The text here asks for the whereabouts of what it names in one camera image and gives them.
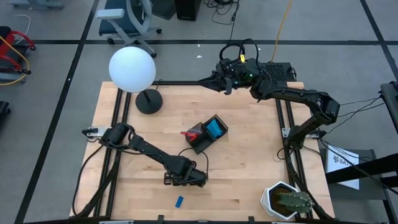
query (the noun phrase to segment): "potted plant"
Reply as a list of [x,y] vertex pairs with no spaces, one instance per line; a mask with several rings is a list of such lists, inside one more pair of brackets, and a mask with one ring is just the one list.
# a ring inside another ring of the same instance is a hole
[[314,205],[307,193],[299,192],[282,181],[265,189],[260,202],[270,216],[276,215],[284,220],[291,219],[297,213],[306,213]]

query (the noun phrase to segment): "white globe lamp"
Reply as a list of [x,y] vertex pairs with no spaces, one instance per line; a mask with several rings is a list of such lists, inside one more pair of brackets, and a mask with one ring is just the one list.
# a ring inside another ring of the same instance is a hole
[[156,113],[163,105],[162,95],[147,88],[156,76],[153,58],[138,47],[118,50],[109,62],[109,74],[114,84],[123,91],[139,93],[136,106],[141,113]]

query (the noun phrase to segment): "red object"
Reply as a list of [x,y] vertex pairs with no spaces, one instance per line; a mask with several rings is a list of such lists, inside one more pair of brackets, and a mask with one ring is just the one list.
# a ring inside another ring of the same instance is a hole
[[[12,45],[12,43],[14,43],[15,35],[19,35],[26,40],[26,42],[28,43],[27,47],[29,47],[32,50],[35,49],[35,44],[33,43],[33,41],[31,41],[28,38],[28,36],[26,36],[25,34],[23,34],[21,32],[13,31],[9,27],[0,27],[0,35],[10,45]],[[0,60],[9,61],[14,66],[11,70],[21,71],[22,66],[18,62],[16,62],[14,59],[7,57],[7,53],[9,50],[12,50],[12,49],[10,47],[8,47],[7,44],[3,43],[2,40],[0,40]]]
[[188,136],[188,137],[190,138],[189,141],[193,141],[195,138],[198,137],[197,134],[188,133],[188,132],[186,132],[186,131],[182,131],[182,132],[180,132],[180,133],[181,133],[181,134],[184,134],[184,135],[186,135],[186,136]]

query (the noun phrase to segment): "gray floor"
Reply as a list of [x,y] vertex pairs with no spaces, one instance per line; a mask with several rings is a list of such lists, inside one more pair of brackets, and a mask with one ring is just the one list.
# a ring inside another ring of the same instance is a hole
[[[24,32],[27,14],[33,21],[29,36],[35,40],[78,40],[94,0],[64,1],[62,11],[25,11],[0,2],[1,25]],[[98,9],[104,7],[99,1]],[[288,0],[242,0],[233,39],[275,39]],[[398,40],[398,1],[367,0],[386,40]],[[228,39],[231,26],[211,22],[212,9],[201,6],[196,22],[154,18],[164,33],[159,40]],[[227,21],[230,17],[217,18]],[[98,36],[94,20],[88,40]],[[377,40],[360,1],[295,0],[281,35],[282,40]],[[32,75],[23,85],[2,87],[0,100],[11,104],[12,114],[0,132],[0,217],[12,223],[24,196],[49,128],[77,45],[38,45],[29,60]],[[102,81],[109,80],[108,62],[122,45],[85,45],[63,107],[47,159],[25,221],[66,218],[85,150],[80,131],[89,126]],[[197,80],[211,74],[223,45],[153,45],[157,78]],[[271,58],[273,45],[259,45],[260,60]],[[398,46],[389,46],[394,58]],[[235,57],[231,50],[226,55]],[[254,55],[249,46],[247,56]],[[341,103],[377,96],[379,85],[395,80],[379,45],[280,45],[277,62],[291,62],[306,88],[327,91]],[[342,108],[355,110],[359,105]],[[378,156],[396,153],[398,136],[385,107],[357,114],[333,131],[327,141],[347,148],[375,149]],[[398,197],[392,195],[398,209]],[[373,201],[333,200],[336,216],[352,222],[385,222],[382,204]]]

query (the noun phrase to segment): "floor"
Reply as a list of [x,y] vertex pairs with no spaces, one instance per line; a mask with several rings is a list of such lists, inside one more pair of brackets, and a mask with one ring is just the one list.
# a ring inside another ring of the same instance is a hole
[[[109,81],[109,59],[123,47],[97,41],[104,38],[90,12],[103,8],[105,0],[62,2],[61,11],[14,9],[0,2],[0,24],[24,32],[27,19],[13,15],[26,14],[32,18],[29,37],[38,43],[28,55],[32,75],[26,83],[0,90],[0,100],[10,102],[12,110],[0,130],[3,223],[16,220],[29,180],[38,174],[33,173],[38,158],[45,158],[44,166],[30,205],[22,203],[29,207],[19,220],[68,217],[86,145],[80,131],[92,122],[101,82]],[[287,3],[242,0],[232,39],[258,40],[259,60],[268,61]],[[340,103],[376,97],[380,84],[398,77],[397,9],[396,0],[294,0],[275,61],[291,62],[306,88],[326,91]],[[231,32],[231,26],[213,23],[212,13],[202,5],[195,22],[180,21],[176,15],[169,21],[154,17],[153,23],[164,31],[150,37],[161,40],[151,41],[158,55],[157,79],[198,80],[210,75]],[[229,22],[230,17],[216,19]],[[249,49],[247,56],[253,53]],[[359,105],[345,106],[341,112],[356,108]],[[358,113],[325,139],[340,147],[374,149],[377,156],[396,153],[398,144],[384,106]],[[398,197],[391,197],[398,209]],[[333,207],[341,220],[387,221],[380,202],[333,199]]]

